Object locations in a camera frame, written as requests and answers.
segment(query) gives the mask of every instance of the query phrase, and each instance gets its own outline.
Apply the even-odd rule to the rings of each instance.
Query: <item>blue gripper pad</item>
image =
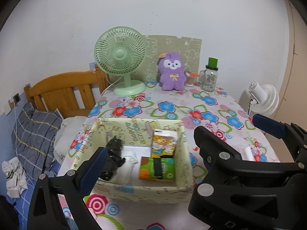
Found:
[[[255,127],[265,131],[266,133],[269,133],[273,137],[281,139],[285,138],[287,135],[284,124],[279,123],[271,118],[256,114],[253,116],[252,121]]]
[[[85,196],[91,193],[96,181],[98,180],[104,166],[107,163],[108,151],[105,148],[99,147],[96,150],[96,152],[92,155],[92,157],[88,161],[85,161],[89,163],[85,164],[85,162],[83,162],[83,164],[85,164],[86,166],[89,165],[89,167],[85,171],[85,174],[80,179],[80,184],[79,184],[80,198],[84,198]]]

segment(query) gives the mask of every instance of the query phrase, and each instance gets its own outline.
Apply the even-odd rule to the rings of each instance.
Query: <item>juice box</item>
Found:
[[[176,131],[155,129],[151,157],[172,157],[176,148],[178,134]]]
[[[175,180],[174,159],[142,156],[139,179],[162,182]]]

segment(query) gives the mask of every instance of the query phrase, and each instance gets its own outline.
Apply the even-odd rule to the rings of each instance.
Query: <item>wooden bed frame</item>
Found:
[[[49,111],[59,109],[64,118],[87,116],[95,106],[92,84],[98,84],[100,93],[108,87],[106,74],[95,65],[95,70],[53,75],[39,81],[33,87],[25,86],[28,102],[40,111],[46,111],[42,98]],[[73,91],[77,86],[85,109],[80,109]]]

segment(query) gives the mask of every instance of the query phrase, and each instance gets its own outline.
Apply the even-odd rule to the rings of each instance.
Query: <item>fan base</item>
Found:
[[[142,81],[131,80],[131,86],[125,87],[124,82],[114,88],[114,93],[119,96],[132,96],[145,90],[146,86]]]

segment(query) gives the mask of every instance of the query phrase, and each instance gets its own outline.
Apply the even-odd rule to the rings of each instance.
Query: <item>white roll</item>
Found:
[[[248,91],[258,103],[263,103],[267,99],[267,93],[262,89],[259,83],[255,81],[250,83],[248,86]]]
[[[245,156],[247,158],[247,161],[255,161],[250,147],[244,148],[244,153],[245,153]]]

